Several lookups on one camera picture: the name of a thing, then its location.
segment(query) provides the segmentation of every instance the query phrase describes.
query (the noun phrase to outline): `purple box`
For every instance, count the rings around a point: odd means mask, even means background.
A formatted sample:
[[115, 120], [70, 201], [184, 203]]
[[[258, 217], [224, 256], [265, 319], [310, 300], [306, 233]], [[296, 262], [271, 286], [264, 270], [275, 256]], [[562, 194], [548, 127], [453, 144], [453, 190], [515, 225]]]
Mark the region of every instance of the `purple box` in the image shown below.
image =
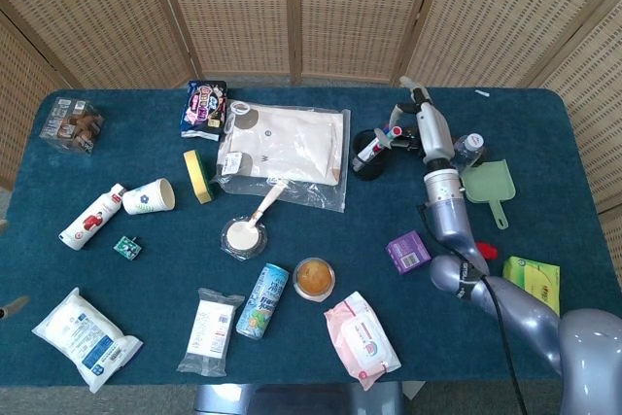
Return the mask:
[[399, 274], [405, 274], [431, 259], [424, 243], [414, 230], [389, 243], [386, 250], [391, 255]]

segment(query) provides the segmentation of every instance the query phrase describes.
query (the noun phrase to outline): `blue can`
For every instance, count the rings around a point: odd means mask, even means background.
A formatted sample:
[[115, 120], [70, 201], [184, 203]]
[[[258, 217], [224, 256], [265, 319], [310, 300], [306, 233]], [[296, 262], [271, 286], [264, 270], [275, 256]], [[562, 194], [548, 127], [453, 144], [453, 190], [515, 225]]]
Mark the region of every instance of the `blue can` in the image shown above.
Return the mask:
[[235, 330], [252, 339], [261, 339], [288, 282], [288, 277], [290, 277], [288, 271], [267, 263], [261, 270]]

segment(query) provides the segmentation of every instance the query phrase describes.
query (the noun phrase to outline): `green dustpan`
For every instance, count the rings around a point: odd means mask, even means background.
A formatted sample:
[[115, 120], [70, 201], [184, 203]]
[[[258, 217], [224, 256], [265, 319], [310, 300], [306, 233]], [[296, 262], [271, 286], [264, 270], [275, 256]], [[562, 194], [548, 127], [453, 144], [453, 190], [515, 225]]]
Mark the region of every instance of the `green dustpan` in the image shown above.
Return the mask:
[[505, 159], [470, 167], [462, 175], [462, 179], [466, 198], [472, 203], [488, 203], [495, 216], [497, 227], [507, 228], [509, 224], [501, 202], [512, 199], [516, 194], [516, 188]]

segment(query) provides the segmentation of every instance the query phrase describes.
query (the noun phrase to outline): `pink package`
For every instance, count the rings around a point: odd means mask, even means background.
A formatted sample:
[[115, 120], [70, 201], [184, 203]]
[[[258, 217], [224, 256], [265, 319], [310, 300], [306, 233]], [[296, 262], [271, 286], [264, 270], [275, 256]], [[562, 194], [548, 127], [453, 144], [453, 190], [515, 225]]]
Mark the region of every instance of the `pink package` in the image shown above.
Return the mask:
[[339, 359], [365, 391], [384, 373], [401, 367], [378, 317], [358, 292], [324, 316]]

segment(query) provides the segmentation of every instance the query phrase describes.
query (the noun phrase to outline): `white paper cup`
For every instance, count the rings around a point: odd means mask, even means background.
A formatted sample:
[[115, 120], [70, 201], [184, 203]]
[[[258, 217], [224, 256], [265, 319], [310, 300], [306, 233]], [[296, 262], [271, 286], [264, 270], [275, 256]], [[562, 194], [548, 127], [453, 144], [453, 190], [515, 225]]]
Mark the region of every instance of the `white paper cup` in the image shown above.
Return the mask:
[[166, 179], [157, 179], [123, 195], [123, 208], [127, 214], [170, 211], [174, 207], [175, 192]]

